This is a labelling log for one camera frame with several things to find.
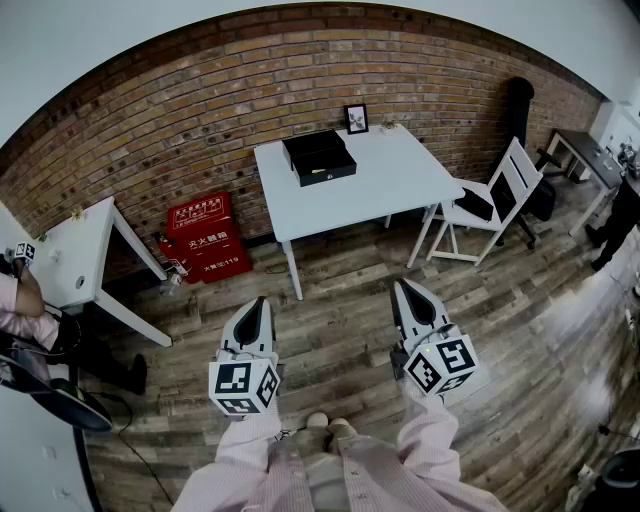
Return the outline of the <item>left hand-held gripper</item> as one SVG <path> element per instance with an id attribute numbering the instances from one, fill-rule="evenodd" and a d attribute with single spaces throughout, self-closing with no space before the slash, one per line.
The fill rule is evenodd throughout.
<path id="1" fill-rule="evenodd" d="M 276 356 L 262 357 L 231 350 L 246 348 L 255 354 L 269 354 L 274 343 L 273 311 L 263 296 L 243 305 L 225 324 L 224 349 L 208 367 L 208 393 L 227 417 L 266 412 L 281 384 Z"/>

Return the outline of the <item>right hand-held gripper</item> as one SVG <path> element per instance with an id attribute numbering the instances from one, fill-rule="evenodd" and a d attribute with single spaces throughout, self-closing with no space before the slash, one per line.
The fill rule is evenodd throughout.
<path id="1" fill-rule="evenodd" d="M 398 279 L 391 289 L 391 303 L 400 335 L 390 351 L 397 381 L 412 382 L 426 396 L 442 395 L 459 388 L 478 369 L 469 336 L 449 323 L 442 301 L 427 288 Z"/>

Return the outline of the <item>black box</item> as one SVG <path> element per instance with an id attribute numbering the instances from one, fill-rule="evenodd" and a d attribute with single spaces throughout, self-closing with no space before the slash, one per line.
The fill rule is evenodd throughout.
<path id="1" fill-rule="evenodd" d="M 356 174 L 357 163 L 335 130 L 292 137 L 282 144 L 284 157 L 301 187 Z M 314 169 L 326 169 L 326 174 L 312 174 Z"/>

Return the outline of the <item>person's right forearm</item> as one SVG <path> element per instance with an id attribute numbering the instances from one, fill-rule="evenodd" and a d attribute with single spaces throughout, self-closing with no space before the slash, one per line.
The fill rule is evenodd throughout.
<path id="1" fill-rule="evenodd" d="M 458 420 L 437 396 L 426 396 L 408 379 L 399 381 L 406 411 L 397 436 L 403 465 L 422 479 L 458 481 L 458 453 L 451 448 Z"/>

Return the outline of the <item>person's left forearm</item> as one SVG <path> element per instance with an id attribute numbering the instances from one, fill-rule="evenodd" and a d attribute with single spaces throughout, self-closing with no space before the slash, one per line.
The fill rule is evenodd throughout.
<path id="1" fill-rule="evenodd" d="M 276 403 L 265 412 L 232 422 L 218 445 L 215 463 L 251 473 L 266 473 L 271 445 L 277 441 L 281 430 Z"/>

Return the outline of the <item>red fire equipment box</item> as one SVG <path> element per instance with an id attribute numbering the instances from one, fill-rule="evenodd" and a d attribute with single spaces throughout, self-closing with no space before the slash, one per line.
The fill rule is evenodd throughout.
<path id="1" fill-rule="evenodd" d="M 209 284 L 252 270 L 226 191 L 171 208 L 167 235 L 195 272 L 196 281 Z"/>

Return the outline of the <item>white wooden chair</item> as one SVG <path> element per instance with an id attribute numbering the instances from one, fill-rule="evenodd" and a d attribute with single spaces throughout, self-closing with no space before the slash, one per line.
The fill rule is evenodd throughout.
<path id="1" fill-rule="evenodd" d="M 515 204 L 503 220 L 500 219 L 491 196 L 491 191 L 500 177 L 506 180 L 508 189 L 515 200 Z M 496 245 L 507 226 L 514 220 L 515 215 L 520 212 L 541 179 L 542 173 L 535 168 L 518 139 L 514 137 L 507 146 L 494 174 L 487 184 L 464 179 L 457 181 L 457 184 L 460 185 L 462 189 L 464 187 L 469 188 L 493 203 L 494 213 L 492 219 L 489 222 L 483 221 L 455 205 L 455 200 L 445 200 L 439 204 L 427 207 L 423 215 L 421 231 L 419 232 L 406 266 L 410 268 L 413 265 L 433 220 L 440 222 L 440 228 L 427 252 L 427 259 L 437 257 L 479 265 L 494 245 Z M 457 227 L 487 231 L 490 232 L 492 236 L 479 254 L 463 254 L 459 251 L 457 245 L 455 235 L 455 229 Z"/>

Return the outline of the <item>red fire extinguisher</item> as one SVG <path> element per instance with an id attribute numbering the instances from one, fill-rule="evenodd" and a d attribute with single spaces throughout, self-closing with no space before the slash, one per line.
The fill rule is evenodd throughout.
<path id="1" fill-rule="evenodd" d="M 165 233 L 156 232 L 154 239 L 158 244 L 161 252 L 166 256 L 170 265 L 177 271 L 177 273 L 186 279 L 190 272 L 190 266 L 187 258 L 183 255 L 181 250 L 177 247 L 175 241 L 170 240 Z"/>

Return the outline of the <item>black pouch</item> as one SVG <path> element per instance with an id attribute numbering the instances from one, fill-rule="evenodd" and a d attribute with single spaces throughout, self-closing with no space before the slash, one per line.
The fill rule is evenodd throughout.
<path id="1" fill-rule="evenodd" d="M 489 222 L 494 213 L 493 203 L 484 199 L 473 190 L 464 187 L 464 196 L 454 201 L 454 204 L 466 212 Z"/>

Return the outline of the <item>person's beige trousers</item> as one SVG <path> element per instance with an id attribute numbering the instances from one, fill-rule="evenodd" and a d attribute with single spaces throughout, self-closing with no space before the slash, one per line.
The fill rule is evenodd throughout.
<path id="1" fill-rule="evenodd" d="M 351 512 L 338 442 L 351 440 L 356 435 L 355 429 L 351 437 L 337 438 L 327 429 L 313 432 L 305 428 L 292 437 L 304 466 L 316 512 Z"/>

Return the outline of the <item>white square table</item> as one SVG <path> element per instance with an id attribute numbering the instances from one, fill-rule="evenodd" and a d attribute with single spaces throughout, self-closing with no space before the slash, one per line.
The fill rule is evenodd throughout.
<path id="1" fill-rule="evenodd" d="M 276 240 L 282 244 L 296 297 L 303 299 L 291 242 L 318 233 L 461 198 L 464 191 L 403 126 L 383 133 L 338 132 L 356 173 L 301 186 L 281 140 L 254 149 Z"/>

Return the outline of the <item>person's torso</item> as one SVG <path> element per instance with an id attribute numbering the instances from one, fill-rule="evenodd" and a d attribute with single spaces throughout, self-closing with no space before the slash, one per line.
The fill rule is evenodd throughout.
<path id="1" fill-rule="evenodd" d="M 368 436 L 338 442 L 352 512 L 508 512 L 492 494 L 458 481 L 422 479 L 398 452 Z M 289 442 L 273 443 L 266 473 L 213 463 L 187 481 L 172 512 L 314 512 Z"/>

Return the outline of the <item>long white desk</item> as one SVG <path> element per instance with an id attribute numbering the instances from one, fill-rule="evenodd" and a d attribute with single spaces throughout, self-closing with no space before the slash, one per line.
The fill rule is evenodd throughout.
<path id="1" fill-rule="evenodd" d="M 117 230 L 144 264 L 162 281 L 167 273 L 147 250 L 108 197 L 83 211 L 79 220 L 69 218 L 35 243 L 31 272 L 45 302 L 67 309 L 93 302 L 139 334 L 163 347 L 169 335 L 149 324 L 103 290 L 103 275 L 111 232 Z"/>

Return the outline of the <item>black swivel chair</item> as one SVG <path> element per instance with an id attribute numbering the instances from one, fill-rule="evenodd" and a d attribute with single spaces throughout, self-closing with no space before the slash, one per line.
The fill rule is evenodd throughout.
<path id="1" fill-rule="evenodd" d="M 88 432 L 109 432 L 112 420 L 100 402 L 76 384 L 51 377 L 34 353 L 0 351 L 0 385 L 29 395 L 61 421 Z"/>

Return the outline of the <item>dark-topped desk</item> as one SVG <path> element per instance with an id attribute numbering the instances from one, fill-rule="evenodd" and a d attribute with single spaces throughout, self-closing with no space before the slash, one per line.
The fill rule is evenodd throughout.
<path id="1" fill-rule="evenodd" d="M 554 129 L 546 152 L 554 155 L 560 146 L 568 150 L 591 173 L 600 188 L 590 205 L 569 230 L 569 235 L 575 237 L 601 203 L 616 194 L 623 176 L 616 161 L 597 144 L 588 132 Z"/>

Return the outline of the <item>black round device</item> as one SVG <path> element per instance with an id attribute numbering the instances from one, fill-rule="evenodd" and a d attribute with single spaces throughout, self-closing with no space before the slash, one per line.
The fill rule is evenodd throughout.
<path id="1" fill-rule="evenodd" d="M 601 472 L 604 502 L 618 512 L 640 512 L 640 448 L 615 454 Z"/>

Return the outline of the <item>black picture frame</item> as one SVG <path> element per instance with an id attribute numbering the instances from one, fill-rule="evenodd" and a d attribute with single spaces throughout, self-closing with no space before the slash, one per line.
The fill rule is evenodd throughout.
<path id="1" fill-rule="evenodd" d="M 348 135 L 367 133 L 369 131 L 367 108 L 365 104 L 345 105 L 343 110 Z"/>

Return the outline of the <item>black tall post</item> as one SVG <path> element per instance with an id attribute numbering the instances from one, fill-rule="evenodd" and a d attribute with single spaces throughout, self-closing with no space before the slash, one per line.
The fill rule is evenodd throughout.
<path id="1" fill-rule="evenodd" d="M 506 124 L 508 137 L 516 137 L 526 146 L 526 132 L 530 104 L 535 95 L 533 85 L 523 77 L 513 77 L 507 84 Z"/>

